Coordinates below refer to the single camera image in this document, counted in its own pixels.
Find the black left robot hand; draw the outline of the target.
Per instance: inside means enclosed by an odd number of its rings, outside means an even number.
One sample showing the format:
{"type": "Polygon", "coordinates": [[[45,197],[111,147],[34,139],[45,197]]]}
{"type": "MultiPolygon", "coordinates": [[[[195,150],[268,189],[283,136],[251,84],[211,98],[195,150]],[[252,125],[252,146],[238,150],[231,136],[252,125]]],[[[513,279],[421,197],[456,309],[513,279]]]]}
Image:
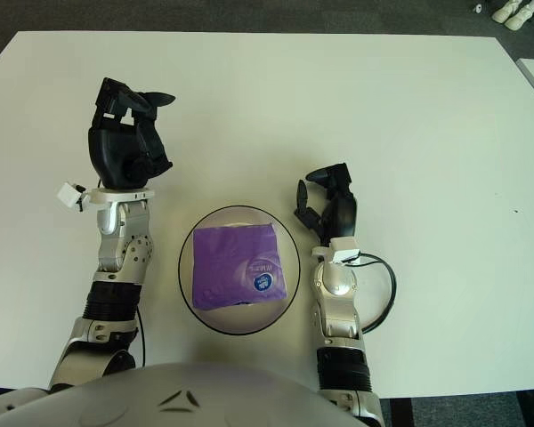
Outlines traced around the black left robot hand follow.
{"type": "Polygon", "coordinates": [[[158,109],[174,101],[168,93],[135,92],[112,78],[102,80],[88,148],[105,188],[140,189],[173,167],[155,123],[158,109]]]}

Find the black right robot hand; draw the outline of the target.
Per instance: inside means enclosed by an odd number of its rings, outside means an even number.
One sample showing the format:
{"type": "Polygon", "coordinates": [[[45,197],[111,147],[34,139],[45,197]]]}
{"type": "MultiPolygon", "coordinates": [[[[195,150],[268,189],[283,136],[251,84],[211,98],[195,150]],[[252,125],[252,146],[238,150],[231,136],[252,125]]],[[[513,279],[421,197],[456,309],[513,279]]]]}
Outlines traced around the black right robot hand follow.
{"type": "Polygon", "coordinates": [[[346,163],[335,164],[308,173],[296,190],[295,217],[312,230],[323,246],[332,238],[353,237],[357,219],[357,200],[350,190],[352,178],[346,163]],[[326,190],[328,204],[322,213],[308,206],[306,181],[326,190]]]}

